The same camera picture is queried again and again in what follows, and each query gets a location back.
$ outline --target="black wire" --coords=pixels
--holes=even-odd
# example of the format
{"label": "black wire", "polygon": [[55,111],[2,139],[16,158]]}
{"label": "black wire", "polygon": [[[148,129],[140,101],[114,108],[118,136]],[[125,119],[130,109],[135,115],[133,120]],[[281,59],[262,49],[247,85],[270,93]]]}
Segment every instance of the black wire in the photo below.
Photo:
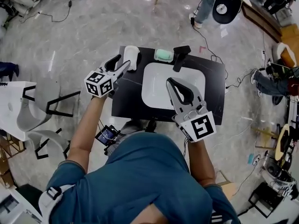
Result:
{"label": "black wire", "polygon": [[40,12],[38,12],[38,13],[41,14],[41,15],[45,15],[45,16],[49,16],[49,17],[51,17],[51,22],[62,22],[62,21],[65,21],[65,20],[67,19],[67,17],[69,16],[69,14],[70,14],[70,9],[71,9],[71,7],[69,7],[69,11],[67,12],[66,17],[65,17],[63,20],[61,20],[61,21],[54,21],[52,15],[45,14],[45,13],[40,13]]}
{"label": "black wire", "polygon": [[[197,32],[198,32],[198,33],[205,39],[205,41],[206,41],[206,38],[200,33],[200,31],[196,30],[196,29],[194,28],[194,26],[192,26],[192,28],[193,28],[193,30],[197,31]],[[214,52],[212,52],[212,51],[209,49],[209,46],[208,46],[208,44],[207,44],[207,41],[206,41],[206,48],[209,50],[209,52],[212,53],[212,55],[211,55],[211,61],[213,61],[213,62],[217,62],[217,58],[219,58],[220,61],[221,61],[221,63],[224,64],[223,61],[222,61],[222,59],[221,59],[219,56],[217,56]],[[227,78],[228,78],[228,72],[226,71],[226,69],[225,69],[225,72],[226,72],[226,78],[225,78],[225,79],[227,79]]]}
{"label": "black wire", "polygon": [[188,143],[188,139],[185,138],[185,140],[184,140],[184,153],[183,153],[183,156],[184,156],[184,157],[185,157],[185,155],[186,155],[186,145],[187,145],[187,143]]}
{"label": "black wire", "polygon": [[136,131],[131,132],[131,133],[126,133],[126,134],[124,134],[124,133],[119,133],[119,134],[120,134],[121,136],[125,136],[125,135],[127,135],[127,134],[132,134],[132,133],[135,133],[135,132],[138,132],[138,131],[142,131],[142,130],[146,130],[146,129],[140,129],[140,130],[136,130]]}
{"label": "black wire", "polygon": [[264,38],[264,30],[263,30],[263,55],[264,55],[264,63],[263,63],[263,67],[266,67],[266,47],[265,47],[265,38]]}
{"label": "black wire", "polygon": [[31,18],[31,17],[35,17],[37,14],[41,14],[41,15],[45,15],[45,16],[49,16],[49,17],[51,17],[51,22],[62,22],[62,21],[65,21],[65,20],[68,18],[69,14],[70,14],[70,9],[71,9],[71,7],[69,6],[69,10],[68,10],[68,12],[67,12],[66,17],[65,17],[63,20],[61,20],[61,21],[55,21],[55,20],[53,20],[53,16],[52,16],[52,15],[37,12],[37,13],[34,14],[33,16],[30,16],[30,17],[26,18],[24,21],[21,21],[21,23],[25,23],[29,18]]}
{"label": "black wire", "polygon": [[253,69],[250,73],[248,73],[247,75],[245,75],[245,76],[242,78],[242,80],[238,77],[238,78],[237,78],[237,82],[239,83],[238,85],[231,84],[231,85],[229,85],[229,86],[227,86],[227,87],[225,87],[225,88],[228,89],[228,88],[231,87],[231,86],[236,87],[236,88],[239,88],[239,86],[240,86],[241,83],[243,82],[244,78],[245,78],[246,76],[251,75],[252,72],[254,72],[255,70],[257,70],[257,69]]}
{"label": "black wire", "polygon": [[242,184],[245,183],[245,181],[252,175],[253,171],[256,169],[256,167],[257,167],[258,163],[260,162],[260,160],[263,160],[263,159],[264,159],[264,158],[260,159],[260,160],[256,163],[256,165],[254,165],[254,164],[253,164],[253,161],[254,161],[258,156],[261,158],[261,155],[260,155],[260,154],[258,154],[257,156],[255,156],[255,157],[253,158],[253,160],[252,160],[252,165],[254,166],[253,170],[252,170],[251,173],[244,179],[244,181],[241,183],[239,189],[235,192],[235,194],[233,194],[233,196],[236,195],[236,194],[238,193],[238,191],[240,191]]}
{"label": "black wire", "polygon": [[104,136],[104,134],[103,134],[103,132],[102,132],[100,126],[99,126],[99,123],[98,123],[98,127],[99,127],[99,130],[100,130],[101,134],[103,135],[103,137],[104,137],[106,140],[111,140],[111,139],[107,139],[107,138]]}
{"label": "black wire", "polygon": [[[201,4],[201,2],[202,2],[202,0],[200,0],[199,4],[197,5],[196,11],[198,10],[199,5]],[[198,32],[198,33],[205,39],[205,41],[206,41],[206,38],[205,38],[205,37],[204,37],[198,30],[196,30],[196,29],[194,28],[194,26],[192,26],[192,28],[193,28],[195,31],[197,31],[197,32]],[[207,47],[207,49],[212,53],[212,55],[211,55],[211,61],[213,61],[212,57],[215,57],[216,59],[215,59],[214,62],[217,62],[217,58],[219,58],[220,61],[221,61],[221,63],[224,64],[223,61],[221,60],[221,58],[220,58],[219,56],[215,55],[215,53],[212,52],[212,51],[209,49],[209,46],[208,46],[208,44],[207,44],[207,41],[206,41],[206,47]],[[225,72],[226,72],[226,78],[225,78],[225,79],[227,79],[227,78],[228,78],[228,72],[226,71],[226,69],[225,69]]]}

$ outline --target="electronic device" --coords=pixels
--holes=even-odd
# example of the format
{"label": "electronic device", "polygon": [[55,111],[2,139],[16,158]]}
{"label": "electronic device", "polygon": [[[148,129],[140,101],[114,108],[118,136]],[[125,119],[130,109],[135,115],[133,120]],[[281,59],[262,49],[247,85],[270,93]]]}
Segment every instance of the electronic device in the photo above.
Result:
{"label": "electronic device", "polygon": [[95,136],[95,139],[108,147],[115,143],[115,139],[119,133],[120,131],[117,131],[113,125],[110,125],[109,127],[105,125],[105,127]]}

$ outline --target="blue t-shirt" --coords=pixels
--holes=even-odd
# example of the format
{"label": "blue t-shirt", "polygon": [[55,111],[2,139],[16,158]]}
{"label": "blue t-shirt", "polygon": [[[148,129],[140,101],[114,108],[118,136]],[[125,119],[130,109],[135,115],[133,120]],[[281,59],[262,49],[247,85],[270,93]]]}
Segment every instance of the blue t-shirt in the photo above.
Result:
{"label": "blue t-shirt", "polygon": [[179,148],[161,134],[128,137],[89,174],[62,162],[47,188],[66,184],[75,186],[53,209],[52,224],[129,224],[152,203],[171,224],[240,223],[221,187],[199,185]]}

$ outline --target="black faucet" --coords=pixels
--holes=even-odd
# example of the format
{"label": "black faucet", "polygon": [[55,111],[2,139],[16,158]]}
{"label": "black faucet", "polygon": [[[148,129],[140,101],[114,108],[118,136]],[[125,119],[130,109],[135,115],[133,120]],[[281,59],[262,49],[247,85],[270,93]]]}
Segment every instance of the black faucet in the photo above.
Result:
{"label": "black faucet", "polygon": [[175,47],[173,49],[174,55],[176,56],[176,62],[173,65],[173,70],[179,72],[184,64],[186,56],[191,52],[190,46]]}

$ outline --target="black table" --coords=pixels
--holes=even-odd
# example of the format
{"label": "black table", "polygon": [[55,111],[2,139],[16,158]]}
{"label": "black table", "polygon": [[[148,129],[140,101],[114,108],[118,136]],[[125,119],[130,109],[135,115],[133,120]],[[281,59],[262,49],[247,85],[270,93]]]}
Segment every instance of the black table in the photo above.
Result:
{"label": "black table", "polygon": [[[124,54],[125,46],[120,47],[119,54]],[[174,110],[151,108],[142,100],[142,81],[144,68],[154,59],[155,49],[139,47],[140,53],[137,59],[137,70],[128,71],[120,80],[119,89],[115,93],[112,102],[112,116],[131,119],[145,119],[173,122]],[[206,77],[205,101],[207,109],[213,112],[216,125],[221,125],[224,95],[225,95],[225,65],[213,62],[201,57],[188,55],[183,67],[200,70]]]}

